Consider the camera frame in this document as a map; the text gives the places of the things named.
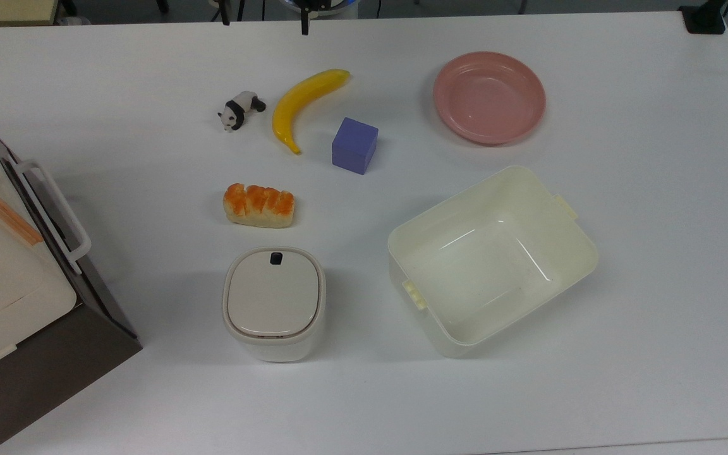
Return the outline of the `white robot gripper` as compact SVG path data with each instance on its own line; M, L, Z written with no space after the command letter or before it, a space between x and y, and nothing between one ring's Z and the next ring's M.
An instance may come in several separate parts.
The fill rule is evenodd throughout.
M301 12L301 34L308 35L310 31L310 13L334 15L344 11L344 9L354 8L358 1L281 1L281 3Z

